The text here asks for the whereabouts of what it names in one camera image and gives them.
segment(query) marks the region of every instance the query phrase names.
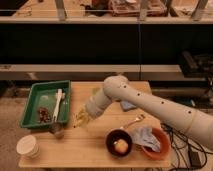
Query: wooden table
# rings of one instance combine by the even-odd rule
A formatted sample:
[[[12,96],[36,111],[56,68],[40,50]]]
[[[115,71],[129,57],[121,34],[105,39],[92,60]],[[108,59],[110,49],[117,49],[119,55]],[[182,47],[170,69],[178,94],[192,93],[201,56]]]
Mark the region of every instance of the wooden table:
[[[131,82],[136,89],[150,92],[147,82]],[[121,110],[120,104],[114,102],[104,114],[89,122],[85,127],[73,128],[75,115],[84,107],[94,88],[101,87],[101,82],[72,82],[70,122],[65,128],[64,138],[57,140],[48,132],[32,133],[38,139],[40,153],[37,158],[21,157],[20,167],[33,168],[143,168],[169,167],[170,155],[159,161],[149,160],[139,146],[134,145],[131,153],[124,158],[111,155],[105,146],[105,137],[113,129],[134,120],[143,113],[146,118],[128,128],[151,125],[160,127],[158,119],[141,109],[128,112]]]

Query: green plastic container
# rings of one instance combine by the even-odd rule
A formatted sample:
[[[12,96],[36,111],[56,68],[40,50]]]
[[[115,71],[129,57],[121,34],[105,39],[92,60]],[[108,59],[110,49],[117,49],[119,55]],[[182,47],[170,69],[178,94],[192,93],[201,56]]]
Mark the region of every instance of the green plastic container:
[[[62,99],[60,102],[58,121],[63,124],[66,124],[69,121],[71,96],[70,81],[35,83],[31,87],[23,117],[20,121],[21,128],[41,129],[49,127],[52,120],[46,123],[39,123],[40,119],[38,109],[40,107],[45,107],[52,119],[58,89],[62,89],[62,92],[65,93],[64,99]]]

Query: white cup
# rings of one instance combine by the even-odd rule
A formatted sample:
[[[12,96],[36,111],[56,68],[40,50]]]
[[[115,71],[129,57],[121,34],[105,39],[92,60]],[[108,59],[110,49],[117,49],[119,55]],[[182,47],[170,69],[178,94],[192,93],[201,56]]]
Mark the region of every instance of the white cup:
[[[27,135],[22,137],[17,143],[16,151],[20,155],[35,158],[39,152],[39,146],[35,136]]]

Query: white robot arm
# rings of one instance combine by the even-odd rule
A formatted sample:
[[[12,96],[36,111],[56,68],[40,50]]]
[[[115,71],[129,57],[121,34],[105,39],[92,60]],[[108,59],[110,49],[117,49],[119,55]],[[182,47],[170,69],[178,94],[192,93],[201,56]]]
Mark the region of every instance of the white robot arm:
[[[197,109],[184,106],[128,85],[124,76],[112,76],[104,80],[103,88],[86,103],[86,111],[92,118],[103,114],[114,100],[125,100],[150,113],[189,138],[213,150],[213,117]]]

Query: wooden surface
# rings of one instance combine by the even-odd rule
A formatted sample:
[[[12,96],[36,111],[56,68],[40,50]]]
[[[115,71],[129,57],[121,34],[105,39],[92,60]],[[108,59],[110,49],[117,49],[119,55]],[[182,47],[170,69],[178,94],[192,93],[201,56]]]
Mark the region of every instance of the wooden surface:
[[[150,92],[147,82],[131,82],[136,89]],[[101,87],[100,82],[72,82],[71,83],[71,112],[70,122],[65,127],[65,135],[57,140],[48,132],[33,133],[38,139],[40,153],[37,158],[21,157],[20,167],[34,168],[142,168],[169,167],[170,155],[160,161],[149,160],[143,155],[139,146],[133,145],[131,153],[124,158],[112,156],[106,149],[105,137],[113,129],[134,120],[143,113],[146,118],[140,123],[128,128],[132,129],[151,125],[160,127],[158,119],[145,113],[141,109],[123,112],[118,102],[111,104],[104,114],[89,122],[85,127],[73,128],[75,115],[84,107],[94,88]]]
[[[92,0],[63,0],[68,18],[79,18],[85,16],[84,5],[91,5]],[[173,6],[196,5],[197,0],[174,0]],[[13,17],[27,17],[27,18],[57,18],[57,9],[55,0],[44,0],[39,3],[38,0],[28,0]]]

